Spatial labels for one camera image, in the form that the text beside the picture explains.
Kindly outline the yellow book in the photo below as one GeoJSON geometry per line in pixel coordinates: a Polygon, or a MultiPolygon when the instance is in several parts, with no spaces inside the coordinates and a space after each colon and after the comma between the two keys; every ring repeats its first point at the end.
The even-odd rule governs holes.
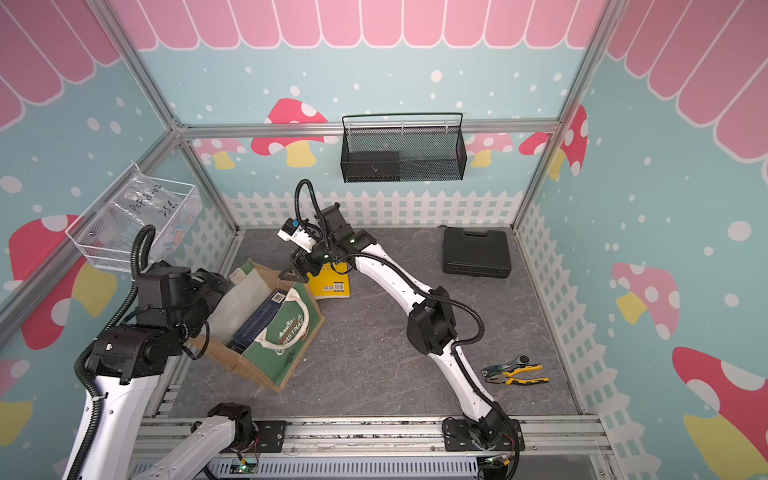
{"type": "Polygon", "coordinates": [[[351,296],[347,263],[329,263],[317,275],[309,274],[309,288],[316,300],[351,296]]]}

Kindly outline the dark blue barcode book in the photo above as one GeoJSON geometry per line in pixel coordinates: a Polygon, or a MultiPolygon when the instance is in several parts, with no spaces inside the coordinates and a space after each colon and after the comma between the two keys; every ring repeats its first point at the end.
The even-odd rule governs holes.
{"type": "Polygon", "coordinates": [[[276,289],[253,312],[228,343],[230,350],[242,354],[270,325],[278,314],[287,295],[286,290],[276,289]]]}

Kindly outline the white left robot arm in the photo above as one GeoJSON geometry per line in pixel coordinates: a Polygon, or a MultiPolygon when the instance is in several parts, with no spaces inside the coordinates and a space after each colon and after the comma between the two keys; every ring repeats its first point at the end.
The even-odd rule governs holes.
{"type": "Polygon", "coordinates": [[[87,398],[64,476],[126,479],[142,419],[168,360],[209,332],[230,281],[165,261],[136,271],[125,305],[75,362],[87,398]]]}

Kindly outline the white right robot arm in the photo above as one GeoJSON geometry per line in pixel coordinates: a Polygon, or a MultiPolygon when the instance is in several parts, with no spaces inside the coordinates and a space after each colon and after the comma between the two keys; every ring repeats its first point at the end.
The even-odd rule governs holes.
{"type": "Polygon", "coordinates": [[[290,272],[306,282],[326,265],[344,263],[367,276],[388,293],[407,315],[406,337],[429,357],[459,401],[468,434],[480,449],[507,442],[524,449],[515,422],[481,385],[462,347],[479,342],[485,326],[480,315],[452,299],[442,288],[431,288],[403,270],[365,230],[354,230],[333,204],[315,210],[316,225],[301,215],[299,204],[279,236],[297,246],[290,272]]]}

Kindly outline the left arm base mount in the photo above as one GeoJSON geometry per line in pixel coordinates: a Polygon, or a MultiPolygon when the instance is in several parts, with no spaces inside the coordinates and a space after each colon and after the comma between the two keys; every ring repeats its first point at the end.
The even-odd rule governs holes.
{"type": "Polygon", "coordinates": [[[232,440],[224,452],[280,453],[286,435],[287,421],[254,420],[250,406],[219,403],[207,414],[208,418],[224,417],[234,427],[232,440]]]}

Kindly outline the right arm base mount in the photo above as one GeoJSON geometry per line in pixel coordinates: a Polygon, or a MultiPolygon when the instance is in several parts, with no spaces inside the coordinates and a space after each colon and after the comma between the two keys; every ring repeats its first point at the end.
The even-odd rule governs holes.
{"type": "Polygon", "coordinates": [[[491,410],[480,421],[466,416],[446,417],[441,433],[449,452],[522,452],[526,448],[520,422],[496,410],[491,410]]]}

